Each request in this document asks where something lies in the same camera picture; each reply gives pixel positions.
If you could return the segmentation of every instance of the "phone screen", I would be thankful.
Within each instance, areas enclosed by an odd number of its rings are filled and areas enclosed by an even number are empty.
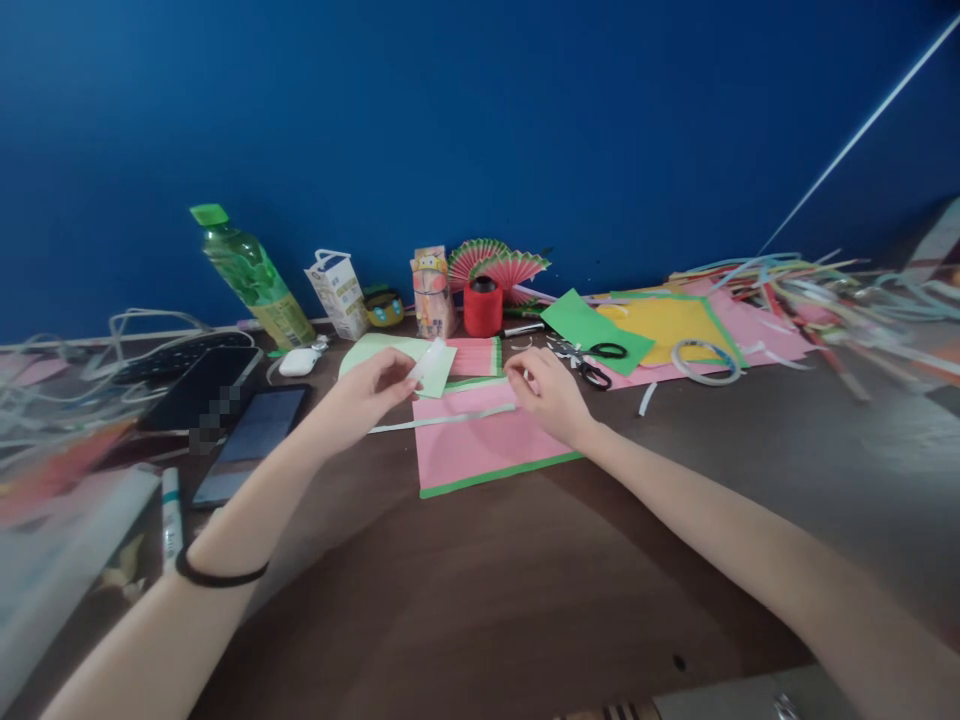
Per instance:
[[[306,394],[306,386],[297,385],[254,395],[197,488],[193,504],[222,505],[233,497],[260,461],[293,429]]]

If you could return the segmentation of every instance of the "black keyboard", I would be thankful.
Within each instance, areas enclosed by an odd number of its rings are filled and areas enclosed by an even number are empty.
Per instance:
[[[250,338],[242,333],[222,332],[189,338],[177,345],[155,352],[142,360],[134,360],[114,375],[117,385],[138,382],[163,383],[176,380],[215,347],[250,347]]]

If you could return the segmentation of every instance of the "blue wall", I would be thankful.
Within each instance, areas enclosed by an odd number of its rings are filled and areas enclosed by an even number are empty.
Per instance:
[[[261,238],[311,315],[320,246],[407,289],[413,248],[497,236],[554,249],[548,292],[752,254],[956,4],[732,5],[6,0],[0,341],[103,335],[131,305],[245,316],[199,252],[199,202]],[[778,247],[869,247],[960,189],[949,52]]]

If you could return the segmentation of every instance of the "desk surface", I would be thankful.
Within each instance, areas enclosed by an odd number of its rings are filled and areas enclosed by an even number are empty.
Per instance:
[[[318,363],[314,402],[346,347]],[[757,368],[725,389],[664,383],[645,418],[643,388],[585,396],[617,431],[805,528],[949,631],[960,421],[851,359],[876,395],[858,406],[811,362],[817,372]],[[384,422],[411,418],[406,406]],[[180,464],[185,497],[208,462]],[[321,470],[194,718],[547,718],[810,659],[587,460],[418,491],[412,430]],[[158,532],[158,508],[147,516]],[[121,612],[105,599],[78,609],[58,644],[70,649],[44,660],[11,717],[31,716]]]

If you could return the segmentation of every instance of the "red cylinder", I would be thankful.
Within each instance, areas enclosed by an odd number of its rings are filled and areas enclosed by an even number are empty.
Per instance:
[[[503,288],[485,275],[463,289],[463,327],[471,337],[493,337],[503,327]]]

